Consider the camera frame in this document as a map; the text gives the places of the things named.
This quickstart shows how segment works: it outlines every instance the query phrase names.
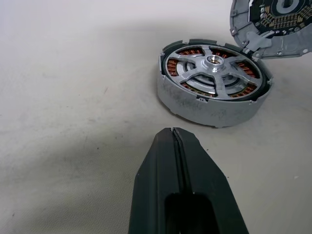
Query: black plastic object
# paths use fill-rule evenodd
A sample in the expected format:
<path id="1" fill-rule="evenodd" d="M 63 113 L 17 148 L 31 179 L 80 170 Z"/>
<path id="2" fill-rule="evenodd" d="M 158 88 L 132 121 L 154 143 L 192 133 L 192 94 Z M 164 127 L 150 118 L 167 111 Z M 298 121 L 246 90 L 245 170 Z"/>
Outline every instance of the black plastic object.
<path id="1" fill-rule="evenodd" d="M 136 175 L 129 234 L 248 234 L 226 177 L 194 134 L 155 136 Z"/>

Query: white surface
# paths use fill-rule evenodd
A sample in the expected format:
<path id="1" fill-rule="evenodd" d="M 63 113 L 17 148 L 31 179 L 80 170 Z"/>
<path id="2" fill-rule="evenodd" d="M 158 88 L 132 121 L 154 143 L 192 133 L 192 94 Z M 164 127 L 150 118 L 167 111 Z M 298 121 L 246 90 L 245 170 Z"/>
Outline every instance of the white surface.
<path id="1" fill-rule="evenodd" d="M 234 43 L 231 0 L 0 2 L 0 234 L 125 234 L 136 171 L 165 127 L 193 132 L 251 234 L 311 233 L 311 59 L 266 61 L 258 114 L 213 129 L 156 98 L 162 47 Z"/>

